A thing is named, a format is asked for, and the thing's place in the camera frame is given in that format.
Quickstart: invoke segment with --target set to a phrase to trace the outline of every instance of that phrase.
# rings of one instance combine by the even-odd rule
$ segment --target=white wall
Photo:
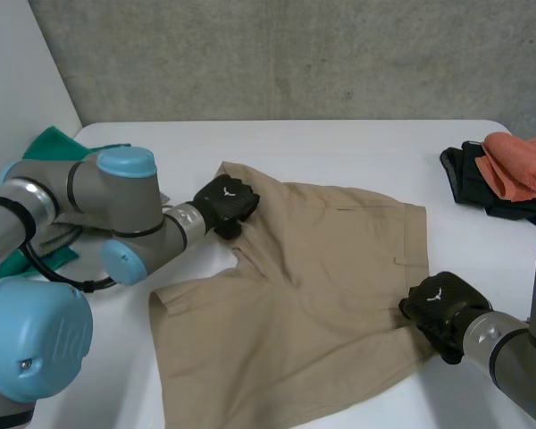
[[[27,0],[0,0],[0,171],[50,125],[81,129]]]

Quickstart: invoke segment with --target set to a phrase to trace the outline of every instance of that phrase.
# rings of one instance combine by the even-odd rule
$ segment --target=white table
[[[439,162],[446,147],[499,130],[506,129],[488,121],[137,122],[89,125],[77,140],[151,149],[173,204],[190,200],[228,160],[281,181],[370,189],[426,206],[431,273],[453,271],[496,309],[525,319],[536,227],[456,205]],[[89,251],[65,272],[83,277],[96,263]],[[38,403],[31,428],[164,428],[148,294],[234,264],[230,251],[208,237],[143,283],[97,292],[90,298],[95,333],[83,369],[66,391]],[[447,366],[436,357],[378,397],[302,427],[520,429],[536,423],[469,363]]]

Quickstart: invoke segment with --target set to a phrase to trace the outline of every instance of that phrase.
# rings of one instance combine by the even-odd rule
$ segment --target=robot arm
[[[446,362],[458,364],[466,356],[536,419],[536,274],[528,324],[493,311],[478,291],[452,273],[439,273],[412,288],[399,308]]]
[[[223,237],[254,211],[241,181],[217,177],[193,201],[163,213],[153,154],[115,147],[83,162],[20,161],[0,186],[0,262],[60,213],[99,214],[113,238],[102,249],[107,273],[131,285],[145,279],[212,228]]]
[[[235,238],[259,201],[242,181],[221,175],[163,213],[153,154],[140,147],[107,149],[78,163],[24,160],[0,182],[0,263],[59,214],[98,214],[113,233],[101,250],[103,265],[126,285],[211,229]],[[0,279],[0,429],[25,427],[37,400],[71,383],[92,334],[88,302],[70,284]]]

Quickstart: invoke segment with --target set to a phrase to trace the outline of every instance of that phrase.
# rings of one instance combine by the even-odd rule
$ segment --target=blue joint cap
[[[0,279],[0,394],[34,402],[78,375],[93,335],[85,296],[69,284]]]
[[[102,172],[128,179],[143,179],[157,173],[153,152],[142,147],[112,147],[97,157]]]
[[[108,240],[101,248],[101,260],[109,276],[116,282],[130,286],[148,276],[143,261],[126,244]]]
[[[6,176],[8,175],[12,167],[14,167],[19,162],[20,161],[14,161],[13,163],[9,163],[6,167],[2,169],[2,171],[0,172],[0,185],[4,183],[4,181],[6,180]]]

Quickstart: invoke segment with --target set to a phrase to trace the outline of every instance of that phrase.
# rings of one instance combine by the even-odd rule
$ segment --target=concrete wall
[[[84,124],[476,118],[536,135],[536,0],[30,0]]]

